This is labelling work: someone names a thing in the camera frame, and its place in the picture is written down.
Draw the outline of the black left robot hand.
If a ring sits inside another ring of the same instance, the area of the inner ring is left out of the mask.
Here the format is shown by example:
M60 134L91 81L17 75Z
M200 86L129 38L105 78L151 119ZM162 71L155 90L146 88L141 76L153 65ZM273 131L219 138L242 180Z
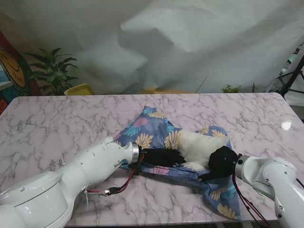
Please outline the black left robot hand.
M185 163L184 157L173 149L143 149L144 161L150 165L162 167L175 167Z

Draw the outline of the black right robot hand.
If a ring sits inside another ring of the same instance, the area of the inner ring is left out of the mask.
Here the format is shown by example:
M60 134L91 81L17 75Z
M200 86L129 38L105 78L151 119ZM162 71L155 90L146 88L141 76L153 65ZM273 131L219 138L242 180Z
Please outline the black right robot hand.
M222 146L209 157L209 173L198 177L198 182L206 182L214 179L225 178L234 173L239 156L229 147Z

